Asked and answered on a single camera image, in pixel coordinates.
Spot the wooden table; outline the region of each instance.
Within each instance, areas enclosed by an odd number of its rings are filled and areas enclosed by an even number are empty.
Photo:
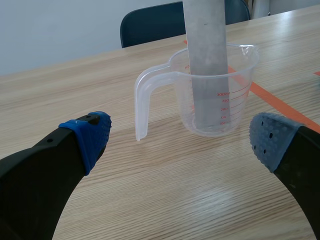
[[[229,25],[255,44],[254,80],[320,124],[320,6]],[[135,138],[134,84],[185,48],[185,36],[0,78],[0,158],[33,146],[59,123],[92,111],[112,117],[103,157],[75,189],[55,240],[315,239],[302,210],[257,160],[249,123],[277,111],[249,94],[231,135],[186,130],[171,86],[151,99],[148,135]]]

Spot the orange tape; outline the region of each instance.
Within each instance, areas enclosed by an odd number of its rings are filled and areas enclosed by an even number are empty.
[[[234,73],[236,72],[232,67],[228,66],[228,72]],[[315,72],[314,74],[320,76],[320,71]],[[244,85],[246,80],[243,79],[240,75],[235,76],[234,79],[241,85]],[[272,106],[274,109],[282,113],[284,116],[286,116],[289,119],[292,119],[296,122],[305,124],[308,128],[320,133],[320,125],[318,125],[316,122],[312,121],[305,115],[303,115],[301,112],[297,111],[293,107],[286,104],[281,99],[277,98],[255,82],[252,83],[251,92],[253,92],[255,95],[257,95],[259,98],[264,100],[266,103],[268,103],[270,106]]]

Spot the white wall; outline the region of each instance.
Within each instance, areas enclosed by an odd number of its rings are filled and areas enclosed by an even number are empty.
[[[271,0],[270,13],[279,14],[320,4],[320,0]]]
[[[0,75],[121,48],[127,13],[172,2],[177,0],[2,0]]]

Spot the dark blue chair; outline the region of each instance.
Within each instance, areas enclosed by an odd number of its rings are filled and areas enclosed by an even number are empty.
[[[225,23],[250,20],[244,0],[225,0]],[[138,9],[128,13],[120,27],[123,48],[186,34],[183,3]]]

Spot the clear plastic measuring cup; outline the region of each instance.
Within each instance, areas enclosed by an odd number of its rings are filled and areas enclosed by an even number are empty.
[[[228,74],[216,76],[190,75],[188,49],[175,53],[169,62],[145,70],[134,86],[135,136],[137,141],[146,137],[150,96],[161,86],[175,84],[180,116],[183,125],[191,132],[218,137],[232,132],[241,122],[246,99],[252,83],[252,74],[259,61],[258,49],[254,45],[227,45]],[[212,91],[217,105],[213,110],[218,118],[205,128],[197,128],[192,81],[210,80],[217,85],[228,81],[228,92]]]

